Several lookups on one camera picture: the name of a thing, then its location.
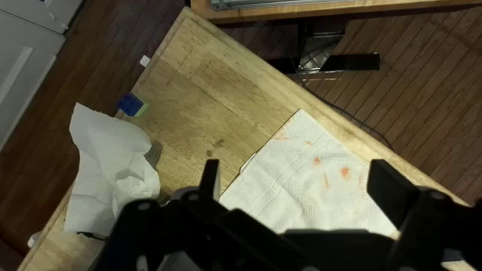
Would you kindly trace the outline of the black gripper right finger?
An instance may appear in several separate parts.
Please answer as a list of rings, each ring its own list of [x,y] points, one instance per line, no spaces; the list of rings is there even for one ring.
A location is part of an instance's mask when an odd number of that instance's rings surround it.
[[[404,223],[418,198],[418,186],[386,159],[371,161],[367,191],[395,226]]]

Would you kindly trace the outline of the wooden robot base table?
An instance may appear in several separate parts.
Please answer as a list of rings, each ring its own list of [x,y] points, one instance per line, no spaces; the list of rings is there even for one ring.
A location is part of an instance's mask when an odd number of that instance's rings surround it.
[[[481,6],[482,0],[189,0],[208,21],[254,22],[327,15]]]

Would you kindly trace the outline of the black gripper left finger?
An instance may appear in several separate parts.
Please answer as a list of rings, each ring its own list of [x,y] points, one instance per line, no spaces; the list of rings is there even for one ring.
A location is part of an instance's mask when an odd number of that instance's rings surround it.
[[[210,198],[219,198],[221,194],[221,176],[219,159],[208,159],[202,173],[199,191]]]

